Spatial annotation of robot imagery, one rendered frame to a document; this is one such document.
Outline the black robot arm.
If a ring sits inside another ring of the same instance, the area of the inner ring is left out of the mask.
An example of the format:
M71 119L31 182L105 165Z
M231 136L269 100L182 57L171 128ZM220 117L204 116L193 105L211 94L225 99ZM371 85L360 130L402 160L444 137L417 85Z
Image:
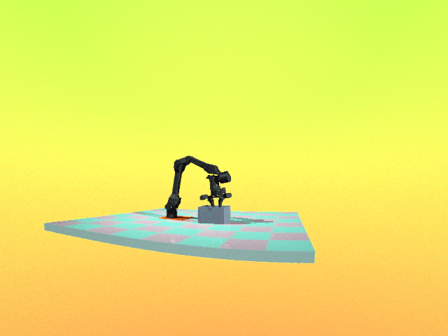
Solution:
M231 182L231 176L228 171L221 172L218 169L218 166L214 164L208 164L201 160L198 160L197 158L187 155L186 157L182 157L180 159L177 159L174 161L174 182L173 187L171 190L171 195L169 196L168 202L165 204L165 209L167 210L167 218L178 218L177 217L177 209L179 207L179 204L181 203L181 197L179 197L179 190L181 187L181 179L182 174L186 170L186 166L190 163L193 163L194 165L197 165L198 167L203 168L205 172L208 174L216 174L215 175L208 175L206 179L209 179L209 184L219 184L219 183L229 183ZM220 186L218 188L215 188L215 186L211 190L211 194L218 196L223 195L223 193L226 193L226 188L221 188Z

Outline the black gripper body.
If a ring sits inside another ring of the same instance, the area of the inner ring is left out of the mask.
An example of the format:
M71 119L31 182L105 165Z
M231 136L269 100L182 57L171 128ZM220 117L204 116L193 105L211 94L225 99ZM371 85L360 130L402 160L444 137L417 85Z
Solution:
M215 188L218 188L219 184L210 185L210 191L212 190L212 188L214 186L215 186ZM212 200L213 198L219 198L219 199L225 198L225 199L227 199L227 198L231 198L231 197L232 197L232 194L231 194L231 192L229 192L229 193L223 194L222 196L221 195L215 196L214 194L213 195L211 194L210 196L208 196L208 195L201 195L199 197L199 200L200 201L202 201L202 200Z

